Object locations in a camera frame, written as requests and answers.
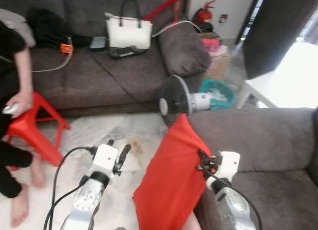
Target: red pillow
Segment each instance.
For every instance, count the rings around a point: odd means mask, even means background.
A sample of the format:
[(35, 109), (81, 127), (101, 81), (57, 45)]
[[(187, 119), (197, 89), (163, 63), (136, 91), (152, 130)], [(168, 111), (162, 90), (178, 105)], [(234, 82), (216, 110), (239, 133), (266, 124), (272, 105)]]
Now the red pillow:
[(165, 135), (134, 193), (139, 230), (180, 230), (205, 189), (197, 150), (210, 150), (182, 114)]

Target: red fire extinguisher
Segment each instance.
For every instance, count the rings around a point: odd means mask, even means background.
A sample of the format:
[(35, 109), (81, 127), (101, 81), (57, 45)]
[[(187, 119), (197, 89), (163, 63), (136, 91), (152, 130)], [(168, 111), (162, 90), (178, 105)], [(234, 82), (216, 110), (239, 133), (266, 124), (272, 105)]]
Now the red fire extinguisher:
[(214, 8), (213, 6), (210, 6), (213, 4), (216, 0), (212, 0), (210, 2), (207, 2), (204, 6), (204, 9), (199, 9), (195, 14), (195, 20), (196, 22), (205, 22), (206, 20), (211, 20), (213, 18), (212, 12), (209, 11), (209, 8)]

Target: hand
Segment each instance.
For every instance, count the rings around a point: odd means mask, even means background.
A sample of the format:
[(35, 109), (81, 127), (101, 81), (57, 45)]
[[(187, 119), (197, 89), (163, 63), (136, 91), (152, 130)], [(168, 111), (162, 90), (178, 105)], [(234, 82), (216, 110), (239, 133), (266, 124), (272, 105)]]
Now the hand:
[(13, 96), (7, 103), (7, 106), (12, 106), (13, 104), (18, 103), (19, 109), (12, 116), (12, 118), (17, 118), (22, 113), (33, 107), (33, 95), (31, 92), (18, 92), (15, 96)]

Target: dark door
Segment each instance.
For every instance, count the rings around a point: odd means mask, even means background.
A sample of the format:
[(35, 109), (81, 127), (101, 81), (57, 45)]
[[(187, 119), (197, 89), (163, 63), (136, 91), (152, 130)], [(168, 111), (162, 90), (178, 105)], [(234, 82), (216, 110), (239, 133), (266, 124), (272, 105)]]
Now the dark door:
[(248, 78), (278, 66), (317, 5), (318, 0), (264, 0), (243, 45)]

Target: floor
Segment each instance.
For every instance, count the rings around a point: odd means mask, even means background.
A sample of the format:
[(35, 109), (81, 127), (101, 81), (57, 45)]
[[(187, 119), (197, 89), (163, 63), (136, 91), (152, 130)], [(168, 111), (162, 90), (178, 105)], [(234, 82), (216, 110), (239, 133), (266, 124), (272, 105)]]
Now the floor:
[[(236, 46), (231, 46), (232, 61), (225, 77), (232, 89), (238, 93), (246, 79), (243, 54)], [(148, 163), (154, 156), (167, 126), (155, 113), (121, 114), (88, 116), (68, 119), (72, 129), (65, 131), (61, 144), (61, 152), (78, 146), (98, 146), (114, 139), (114, 146), (120, 150), (126, 143), (132, 145), (123, 165), (123, 173), (116, 176), (113, 184), (107, 187), (102, 198), (99, 212), (95, 216), (95, 230), (114, 230), (124, 227), (137, 230), (138, 222), (132, 195), (145, 174)], [(43, 123), (40, 128), (51, 140), (55, 137), (55, 124)], [(21, 140), (14, 140), (15, 145), (28, 149)], [(81, 177), (88, 171), (92, 163), (90, 154), (79, 151), (70, 155), (60, 171), (57, 196), (75, 188)], [(30, 215), (17, 230), (40, 230), (43, 228), (46, 214), (50, 208), (54, 167), (44, 163), (46, 187), (36, 189), (30, 185), (27, 169), (14, 172), (14, 176), (30, 186)], [(56, 208), (53, 229), (59, 230), (72, 207), (72, 197), (63, 200)], [(10, 200), (0, 196), (0, 223), (2, 230), (9, 230)]]

